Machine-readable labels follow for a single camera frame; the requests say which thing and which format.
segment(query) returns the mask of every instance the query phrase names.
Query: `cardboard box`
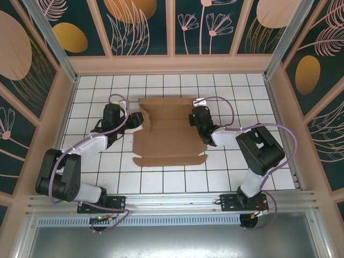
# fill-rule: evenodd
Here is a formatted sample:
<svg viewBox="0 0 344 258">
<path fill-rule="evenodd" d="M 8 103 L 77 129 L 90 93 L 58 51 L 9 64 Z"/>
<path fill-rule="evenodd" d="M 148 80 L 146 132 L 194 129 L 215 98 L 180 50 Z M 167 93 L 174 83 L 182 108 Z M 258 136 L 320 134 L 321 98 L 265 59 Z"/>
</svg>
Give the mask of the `cardboard box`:
<svg viewBox="0 0 344 258">
<path fill-rule="evenodd" d="M 145 98 L 139 100 L 144 116 L 142 129 L 134 132 L 135 164 L 140 167 L 199 165 L 207 155 L 197 133 L 190 126 L 194 98 Z"/>
</svg>

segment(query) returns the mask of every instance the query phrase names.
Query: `metal sheet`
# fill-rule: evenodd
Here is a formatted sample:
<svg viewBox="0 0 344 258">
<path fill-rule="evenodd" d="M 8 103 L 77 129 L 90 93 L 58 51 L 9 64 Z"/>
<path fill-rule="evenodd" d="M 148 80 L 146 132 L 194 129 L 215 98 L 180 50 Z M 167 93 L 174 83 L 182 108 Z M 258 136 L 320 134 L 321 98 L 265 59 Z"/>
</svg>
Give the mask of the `metal sheet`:
<svg viewBox="0 0 344 258">
<path fill-rule="evenodd" d="M 312 258 L 317 255 L 305 214 L 282 213 L 271 228 L 255 232 L 244 231 L 237 225 L 118 227 L 104 235 L 92 234 L 84 227 L 38 228 L 30 257 Z"/>
</svg>

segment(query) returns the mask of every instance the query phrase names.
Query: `flower illustration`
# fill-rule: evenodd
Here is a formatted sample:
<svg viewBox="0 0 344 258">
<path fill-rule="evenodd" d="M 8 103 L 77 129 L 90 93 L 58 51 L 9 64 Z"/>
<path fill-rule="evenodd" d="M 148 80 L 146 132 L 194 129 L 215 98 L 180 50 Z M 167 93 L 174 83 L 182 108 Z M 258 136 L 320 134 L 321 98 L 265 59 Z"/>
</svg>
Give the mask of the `flower illustration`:
<svg viewBox="0 0 344 258">
<path fill-rule="evenodd" d="M 10 140 L 17 145 L 28 149 L 27 146 L 21 144 L 20 142 L 15 141 L 11 138 L 11 131 L 13 128 L 13 124 L 15 122 L 15 117 L 16 117 L 16 113 L 14 112 L 14 110 L 9 109 L 8 112 L 6 113 L 5 108 L 0 107 L 0 140 L 1 139 L 2 140 Z M 25 161 L 25 159 L 23 159 L 22 157 L 19 157 L 17 155 L 9 153 L 9 152 L 1 149 L 1 148 L 0 148 L 0 152 L 7 155 L 7 156 L 13 157 L 17 160 Z"/>
<path fill-rule="evenodd" d="M 11 130 L 15 122 L 16 113 L 9 109 L 6 115 L 5 108 L 0 107 L 0 139 L 8 140 L 11 138 Z"/>
<path fill-rule="evenodd" d="M 200 0 L 200 3 L 205 6 L 212 6 L 212 5 L 225 5 L 225 4 L 233 4 L 235 3 L 237 0 Z"/>
<path fill-rule="evenodd" d="M 179 21 L 179 24 L 183 30 L 185 50 L 187 51 L 187 55 L 188 55 L 189 51 L 188 51 L 188 47 L 187 47 L 187 40 L 185 37 L 185 31 L 198 28 L 199 23 L 196 22 L 197 19 L 195 17 L 195 14 L 185 15 L 185 17 L 184 17 L 184 15 L 178 15 L 178 21 Z"/>
<path fill-rule="evenodd" d="M 226 35 L 233 32 L 233 26 L 230 26 L 232 20 L 230 18 L 231 14 L 228 15 L 217 15 L 214 20 L 214 13 L 206 16 L 206 24 L 208 26 L 209 35 L 210 35 L 210 47 L 209 54 L 211 54 L 211 42 L 213 37 L 219 35 Z"/>
</svg>

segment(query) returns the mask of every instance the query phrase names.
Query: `enclosure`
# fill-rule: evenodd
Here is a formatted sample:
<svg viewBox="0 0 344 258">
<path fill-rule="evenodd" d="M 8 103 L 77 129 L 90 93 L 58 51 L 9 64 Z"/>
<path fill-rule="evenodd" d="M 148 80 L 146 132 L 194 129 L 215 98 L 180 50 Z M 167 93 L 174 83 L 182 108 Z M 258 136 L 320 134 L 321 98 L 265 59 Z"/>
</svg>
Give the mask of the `enclosure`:
<svg viewBox="0 0 344 258">
<path fill-rule="evenodd" d="M 1 1 L 0 256 L 344 257 L 343 17 L 343 0 Z M 111 233 L 92 234 L 76 203 L 37 195 L 45 152 L 86 138 L 111 94 L 130 113 L 144 98 L 223 97 L 230 128 L 292 130 L 295 158 L 262 188 L 275 223 L 244 231 L 240 212 L 214 203 L 246 177 L 240 148 L 140 167 L 141 127 L 81 165 L 82 182 L 126 197 L 130 216 Z M 224 100 L 207 106 L 230 123 Z M 292 137 L 267 129 L 286 161 Z M 259 226 L 277 213 L 268 203 Z"/>
</svg>

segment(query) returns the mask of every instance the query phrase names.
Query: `purple cable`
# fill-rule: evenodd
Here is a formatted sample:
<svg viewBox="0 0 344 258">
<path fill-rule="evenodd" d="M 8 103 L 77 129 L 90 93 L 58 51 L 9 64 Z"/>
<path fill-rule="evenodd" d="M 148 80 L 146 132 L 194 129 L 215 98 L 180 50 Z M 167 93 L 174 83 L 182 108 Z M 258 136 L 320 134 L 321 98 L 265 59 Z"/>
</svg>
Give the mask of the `purple cable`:
<svg viewBox="0 0 344 258">
<path fill-rule="evenodd" d="M 268 225 L 266 225 L 266 226 L 262 226 L 262 227 L 258 227 L 258 228 L 248 228 L 249 230 L 252 230 L 252 231 L 254 231 L 254 230 L 265 230 L 267 227 L 271 226 L 271 225 L 275 222 L 275 220 L 276 220 L 276 218 L 277 218 L 277 203 L 276 203 L 276 200 L 274 199 L 274 197 L 273 197 L 269 192 L 264 191 L 264 190 L 263 190 L 262 192 L 265 193 L 265 194 L 267 194 L 268 196 L 270 196 L 271 200 L 273 200 L 273 202 L 274 202 L 274 206 L 275 206 L 274 218 L 273 218 L 272 221 L 270 221 L 270 223 L 269 223 Z"/>
<path fill-rule="evenodd" d="M 284 161 L 282 164 L 280 164 L 279 166 L 273 168 L 272 170 L 270 170 L 270 171 L 266 174 L 264 180 L 262 181 L 261 185 L 259 186 L 260 189 L 262 189 L 263 185 L 264 185 L 265 182 L 268 180 L 268 177 L 269 177 L 273 172 L 275 172 L 276 170 L 282 168 L 284 165 L 288 164 L 288 163 L 295 157 L 296 151 L 297 151 L 297 139 L 296 139 L 296 136 L 293 134 L 293 132 L 292 132 L 289 128 L 287 128 L 287 127 L 285 127 L 285 126 L 283 126 L 283 125 L 270 124 L 270 123 L 266 123 L 266 124 L 257 124 L 257 125 L 252 125 L 252 126 L 248 126 L 248 127 L 245 127 L 245 128 L 226 128 L 226 131 L 239 132 L 239 131 L 248 131 L 248 130 L 251 130 L 251 129 L 253 129 L 253 128 L 262 127 L 262 126 L 276 126 L 276 127 L 279 127 L 279 128 L 282 128 L 282 129 L 286 130 L 286 131 L 292 136 L 292 138 L 294 139 L 294 144 L 295 144 L 295 145 L 294 145 L 294 151 L 293 151 L 293 153 L 291 154 L 291 156 L 290 156 L 286 161 Z"/>
<path fill-rule="evenodd" d="M 127 113 L 129 112 L 129 101 L 128 99 L 126 99 L 124 96 L 120 95 L 120 94 L 111 94 L 110 97 L 109 97 L 109 103 L 110 103 L 110 99 L 112 96 L 118 96 L 118 97 L 121 97 L 122 99 L 121 100 L 124 100 L 126 102 L 126 111 Z M 51 175 L 51 178 L 50 178 L 50 181 L 49 181 L 49 189 L 48 189 L 48 196 L 49 196 L 49 199 L 50 201 L 52 202 L 52 204 L 57 204 L 57 203 L 60 203 L 62 200 L 59 200 L 57 202 L 54 201 L 53 199 L 53 183 L 54 183 L 54 178 L 55 178 L 55 175 L 56 175 L 56 171 L 58 169 L 58 166 L 59 164 L 61 163 L 62 159 L 70 152 L 72 151 L 73 149 L 77 148 L 78 146 L 80 146 L 81 144 L 83 144 L 84 142 L 86 142 L 88 139 L 90 138 L 93 138 L 93 137 L 98 137 L 98 136 L 103 136 L 103 135 L 106 135 L 108 133 L 113 133 L 115 131 L 117 131 L 118 129 L 120 129 L 122 126 L 125 125 L 125 123 L 127 122 L 129 116 L 128 114 L 126 115 L 124 121 L 119 125 L 117 126 L 115 129 L 112 129 L 110 131 L 107 131 L 107 132 L 104 132 L 104 133 L 98 133 L 98 134 L 95 134 L 95 135 L 92 135 L 92 136 L 88 136 L 87 138 L 85 139 L 82 139 L 80 142 L 76 143 L 75 145 L 71 146 L 68 150 L 66 150 L 64 153 L 62 153 L 62 155 L 58 158 L 58 160 L 56 161 L 56 164 L 53 168 L 53 171 L 52 171 L 52 175 Z"/>
<path fill-rule="evenodd" d="M 207 99 L 211 99 L 211 98 L 222 99 L 223 101 L 225 101 L 225 102 L 230 106 L 230 108 L 231 108 L 231 110 L 232 110 L 232 121 L 231 121 L 230 124 L 223 125 L 223 126 L 230 126 L 230 125 L 233 125 L 233 123 L 234 123 L 234 109 L 233 109 L 232 104 L 231 104 L 228 100 L 226 100 L 225 98 L 222 98 L 222 97 L 219 97 L 219 96 L 211 96 L 211 97 L 202 98 L 202 99 L 199 100 L 199 101 L 195 101 L 195 104 L 198 104 L 198 103 L 200 103 L 200 102 L 202 102 L 202 101 L 206 101 Z"/>
<path fill-rule="evenodd" d="M 94 221 L 92 224 L 91 224 L 91 229 L 93 231 L 93 233 L 96 233 L 98 232 L 98 234 L 102 234 L 102 233 L 106 233 L 107 231 L 110 231 L 112 229 L 114 229 L 118 224 L 120 224 L 130 213 L 130 210 L 128 209 L 112 209 L 112 208 L 105 208 L 105 207 L 101 207 L 101 206 L 98 206 L 98 205 L 95 205 L 93 203 L 89 203 L 89 202 L 83 202 L 84 204 L 87 204 L 89 206 L 92 206 L 94 208 L 97 208 L 97 209 L 101 209 L 101 210 L 104 210 L 104 211 L 114 211 L 114 212 L 121 212 L 121 211 L 126 211 L 127 213 L 121 218 L 119 219 L 114 225 L 112 225 L 111 227 L 107 227 L 106 229 L 104 229 L 103 231 L 96 231 L 94 229 L 94 225 L 96 222 L 98 221 Z"/>
</svg>

